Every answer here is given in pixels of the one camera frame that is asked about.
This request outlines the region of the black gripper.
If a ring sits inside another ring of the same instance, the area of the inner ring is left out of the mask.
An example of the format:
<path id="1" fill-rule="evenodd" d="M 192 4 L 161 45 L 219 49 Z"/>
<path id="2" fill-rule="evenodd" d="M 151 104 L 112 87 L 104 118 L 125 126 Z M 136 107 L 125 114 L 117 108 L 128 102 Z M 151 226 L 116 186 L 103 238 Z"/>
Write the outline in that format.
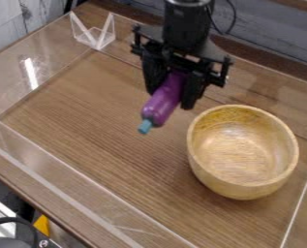
<path id="1" fill-rule="evenodd" d="M 167 73 L 188 72 L 180 108 L 189 110 L 201 97 L 207 84 L 223 87 L 232 58 L 213 44 L 209 31 L 221 31 L 212 14 L 215 0 L 164 0 L 160 25 L 135 24 L 131 52 L 141 59 L 145 88 L 149 94 L 160 87 Z"/>

